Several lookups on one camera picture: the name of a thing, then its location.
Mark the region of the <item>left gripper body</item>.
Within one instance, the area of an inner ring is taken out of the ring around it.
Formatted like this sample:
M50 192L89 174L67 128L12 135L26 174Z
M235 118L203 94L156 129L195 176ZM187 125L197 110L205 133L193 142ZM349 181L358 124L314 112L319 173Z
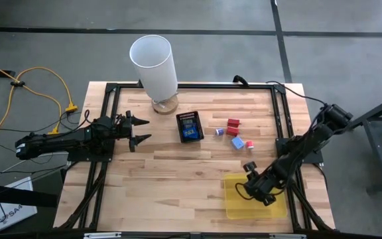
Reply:
M135 135L133 133L133 115L130 110L125 115L119 115L111 130L112 139L128 139L130 152L135 152Z

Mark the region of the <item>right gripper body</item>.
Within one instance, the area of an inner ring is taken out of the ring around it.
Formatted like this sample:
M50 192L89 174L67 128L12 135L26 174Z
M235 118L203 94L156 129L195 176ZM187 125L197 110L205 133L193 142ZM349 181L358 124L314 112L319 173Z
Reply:
M244 183L243 187L251 198L269 206L276 201L276 197L271 191L278 187L279 180L271 165L262 173L259 173L256 168L254 161L244 164L243 169L247 173L247 182Z

